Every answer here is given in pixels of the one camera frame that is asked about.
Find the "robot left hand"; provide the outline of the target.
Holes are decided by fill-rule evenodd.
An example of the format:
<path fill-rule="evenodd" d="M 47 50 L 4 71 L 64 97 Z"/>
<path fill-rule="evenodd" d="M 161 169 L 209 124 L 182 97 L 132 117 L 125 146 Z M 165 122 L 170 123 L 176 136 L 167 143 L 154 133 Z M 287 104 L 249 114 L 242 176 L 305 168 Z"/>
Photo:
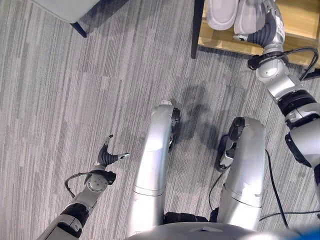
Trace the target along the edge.
<path fill-rule="evenodd" d="M 108 152 L 109 143 L 113 136 L 113 134 L 110 134 L 104 139 L 102 147 L 98 152 L 97 160 L 91 168 L 92 170 L 105 170 L 107 166 L 130 156 L 130 153 L 128 152 L 120 154 L 112 154 Z"/>

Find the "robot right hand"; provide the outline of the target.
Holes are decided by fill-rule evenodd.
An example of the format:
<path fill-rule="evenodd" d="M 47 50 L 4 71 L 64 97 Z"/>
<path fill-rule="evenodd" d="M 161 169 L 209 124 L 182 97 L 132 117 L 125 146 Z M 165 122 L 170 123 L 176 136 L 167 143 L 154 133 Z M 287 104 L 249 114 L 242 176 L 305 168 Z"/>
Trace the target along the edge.
<path fill-rule="evenodd" d="M 265 48 L 283 47 L 285 27 L 280 9 L 274 0 L 241 0 L 234 22 L 233 38 Z"/>

